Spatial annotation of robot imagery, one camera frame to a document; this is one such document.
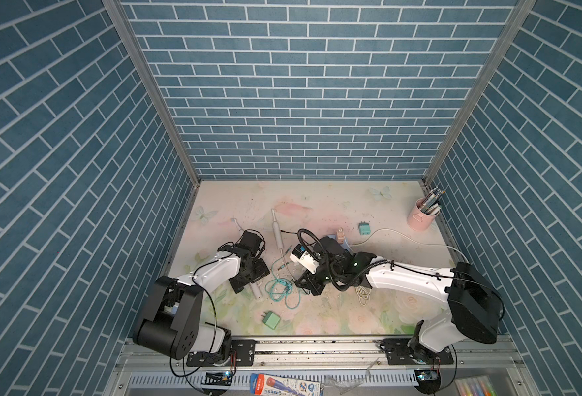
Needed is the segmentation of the white electric toothbrush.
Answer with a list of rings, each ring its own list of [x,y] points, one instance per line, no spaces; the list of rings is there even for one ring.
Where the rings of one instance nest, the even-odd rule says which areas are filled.
[[[276,245],[279,249],[280,257],[284,257],[284,241],[283,241],[282,232],[281,232],[281,229],[279,226],[279,222],[277,220],[277,215],[276,215],[275,209],[271,210],[271,214],[272,214],[272,221],[273,221],[272,227],[273,227],[275,242],[276,242]]]
[[[256,300],[263,300],[263,295],[257,283],[250,284],[252,294]]]
[[[231,218],[231,222],[233,222],[235,224],[236,227],[238,227],[238,229],[241,232],[245,232],[246,230],[241,226],[241,224],[239,223],[237,218]]]

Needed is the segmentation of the pink plug adapter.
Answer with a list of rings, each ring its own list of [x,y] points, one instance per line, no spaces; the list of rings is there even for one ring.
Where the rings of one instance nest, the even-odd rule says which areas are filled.
[[[344,244],[346,242],[345,232],[343,229],[337,229],[336,239],[339,244]]]

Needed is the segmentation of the green plug adapter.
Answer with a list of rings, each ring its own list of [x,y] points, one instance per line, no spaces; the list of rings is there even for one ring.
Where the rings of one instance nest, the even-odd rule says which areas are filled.
[[[267,311],[263,316],[263,324],[269,329],[276,330],[280,322],[281,318],[273,311]]]

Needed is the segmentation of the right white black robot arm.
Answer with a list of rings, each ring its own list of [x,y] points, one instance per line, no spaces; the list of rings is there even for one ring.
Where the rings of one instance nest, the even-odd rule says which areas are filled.
[[[454,268],[418,267],[371,252],[352,253],[335,239],[309,244],[301,239],[290,253],[304,268],[296,285],[320,295],[327,285],[339,291],[362,286],[406,292],[439,303],[439,314],[421,319],[407,347],[419,361],[431,361],[464,339],[494,344],[505,307],[493,285],[466,262]]]

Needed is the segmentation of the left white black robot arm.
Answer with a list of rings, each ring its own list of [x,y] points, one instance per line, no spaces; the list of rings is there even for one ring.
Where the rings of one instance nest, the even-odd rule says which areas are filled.
[[[134,326],[134,342],[174,360],[201,353],[212,364],[226,361],[231,332],[217,322],[201,321],[203,298],[225,281],[233,279],[243,286],[253,272],[266,273],[262,252],[260,245],[227,245],[190,274],[157,279]]]

